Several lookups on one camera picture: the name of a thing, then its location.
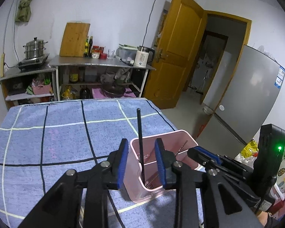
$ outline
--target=stainless steel pot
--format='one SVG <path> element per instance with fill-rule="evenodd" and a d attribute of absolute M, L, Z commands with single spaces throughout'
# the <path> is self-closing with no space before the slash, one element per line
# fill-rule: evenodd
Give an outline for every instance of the stainless steel pot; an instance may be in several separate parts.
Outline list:
<path fill-rule="evenodd" d="M 34 38 L 33 41 L 28 42 L 23 47 L 25 48 L 25 59 L 32 59 L 43 56 L 44 45 L 47 42 L 44 42 L 43 39 Z"/>

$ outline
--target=red lid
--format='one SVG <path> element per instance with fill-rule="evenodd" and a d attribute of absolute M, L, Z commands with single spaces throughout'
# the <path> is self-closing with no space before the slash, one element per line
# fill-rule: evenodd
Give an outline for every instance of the red lid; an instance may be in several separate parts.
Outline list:
<path fill-rule="evenodd" d="M 100 53 L 99 59 L 107 59 L 108 54 L 107 53 Z"/>

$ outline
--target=blue and white sticker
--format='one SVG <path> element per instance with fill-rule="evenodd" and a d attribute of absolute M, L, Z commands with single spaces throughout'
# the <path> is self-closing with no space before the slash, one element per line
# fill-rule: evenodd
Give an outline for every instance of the blue and white sticker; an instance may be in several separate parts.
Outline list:
<path fill-rule="evenodd" d="M 284 76 L 285 76 L 285 68 L 280 66 L 279 72 L 277 73 L 277 79 L 274 83 L 274 85 L 279 89 L 281 88 L 282 82 L 284 80 Z"/>

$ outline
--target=glass cup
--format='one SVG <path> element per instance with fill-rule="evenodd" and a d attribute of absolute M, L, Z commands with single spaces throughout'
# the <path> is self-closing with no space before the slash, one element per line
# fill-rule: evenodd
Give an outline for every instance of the glass cup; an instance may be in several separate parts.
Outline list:
<path fill-rule="evenodd" d="M 108 56 L 107 56 L 107 59 L 113 59 L 113 57 L 114 57 L 114 50 L 111 50 L 111 49 L 109 49 L 108 50 Z"/>

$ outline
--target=hanging green fabric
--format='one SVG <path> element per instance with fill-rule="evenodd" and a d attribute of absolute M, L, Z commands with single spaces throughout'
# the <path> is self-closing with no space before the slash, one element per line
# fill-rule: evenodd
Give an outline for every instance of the hanging green fabric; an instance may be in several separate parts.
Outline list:
<path fill-rule="evenodd" d="M 18 6 L 18 13 L 15 22 L 28 22 L 31 17 L 31 4 L 32 0 L 21 0 Z"/>

